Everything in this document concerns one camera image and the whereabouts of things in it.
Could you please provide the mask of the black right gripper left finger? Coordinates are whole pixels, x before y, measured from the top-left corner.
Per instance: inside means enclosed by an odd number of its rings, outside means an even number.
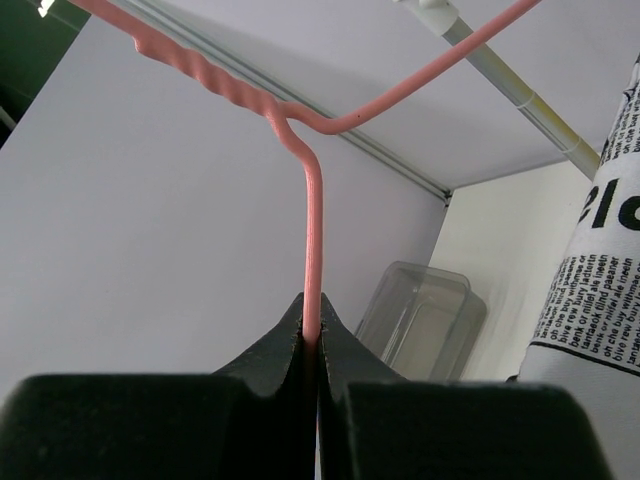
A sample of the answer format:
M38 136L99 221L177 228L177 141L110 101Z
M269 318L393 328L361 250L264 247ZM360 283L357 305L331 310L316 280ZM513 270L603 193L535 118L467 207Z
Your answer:
M310 479L302 299L208 374L48 374L1 408L5 479Z

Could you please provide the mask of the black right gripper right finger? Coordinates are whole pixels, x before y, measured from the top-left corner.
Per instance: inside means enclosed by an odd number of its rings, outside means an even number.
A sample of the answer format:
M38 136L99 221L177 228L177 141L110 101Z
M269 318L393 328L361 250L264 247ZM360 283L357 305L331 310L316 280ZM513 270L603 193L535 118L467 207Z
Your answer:
M417 382L321 306L326 479L635 479L639 377L534 346L513 382Z

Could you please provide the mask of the newspaper print trousers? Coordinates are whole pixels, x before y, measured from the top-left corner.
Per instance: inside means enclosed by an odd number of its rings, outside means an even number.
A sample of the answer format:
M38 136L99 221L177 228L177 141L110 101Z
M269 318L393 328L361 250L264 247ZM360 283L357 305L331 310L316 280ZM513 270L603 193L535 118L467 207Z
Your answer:
M639 373L639 70L634 68L521 366L568 356Z

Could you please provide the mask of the pink wire hanger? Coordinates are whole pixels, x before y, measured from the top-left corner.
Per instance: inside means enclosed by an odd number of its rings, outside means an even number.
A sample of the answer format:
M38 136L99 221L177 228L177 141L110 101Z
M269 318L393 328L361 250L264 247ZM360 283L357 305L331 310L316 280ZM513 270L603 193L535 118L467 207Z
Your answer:
M538 3L536 1L515 2L469 37L384 94L355 111L337 118L325 117L302 104L277 100L273 94L233 77L224 69L211 64L201 53L183 47L169 36L109 1L77 1L75 5L131 36L138 53L173 67L198 81L210 92L266 118L281 144L301 162L306 179L306 256L302 336L306 345L314 347L318 343L321 331L323 176L315 153L296 135L288 121L297 120L324 135L348 132L381 115L427 85L528 13Z

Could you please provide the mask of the white clothes rack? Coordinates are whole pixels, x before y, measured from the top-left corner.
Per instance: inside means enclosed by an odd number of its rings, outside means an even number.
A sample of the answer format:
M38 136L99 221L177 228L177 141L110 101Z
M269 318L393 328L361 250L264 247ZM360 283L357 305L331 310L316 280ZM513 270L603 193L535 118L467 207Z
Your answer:
M449 1L405 1L403 6L450 45L473 33ZM581 173L589 179L595 176L599 154L489 46L478 47L467 60Z

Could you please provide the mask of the aluminium frame post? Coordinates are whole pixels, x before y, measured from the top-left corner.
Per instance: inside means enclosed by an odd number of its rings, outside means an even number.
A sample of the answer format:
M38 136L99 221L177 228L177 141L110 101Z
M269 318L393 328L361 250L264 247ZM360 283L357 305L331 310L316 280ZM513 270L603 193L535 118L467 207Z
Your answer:
M276 99L300 103L321 115L328 116L330 114L328 110L286 85L274 75L232 52L212 35L197 27L187 25L183 20L176 19L165 8L154 6L150 1L116 1L114 4L180 45L199 52L208 61L220 68L227 69L235 77L255 88L269 92ZM453 196L451 188L435 180L418 167L411 165L400 155L362 131L353 129L342 133L340 137L395 173L435 195L444 203L450 202Z

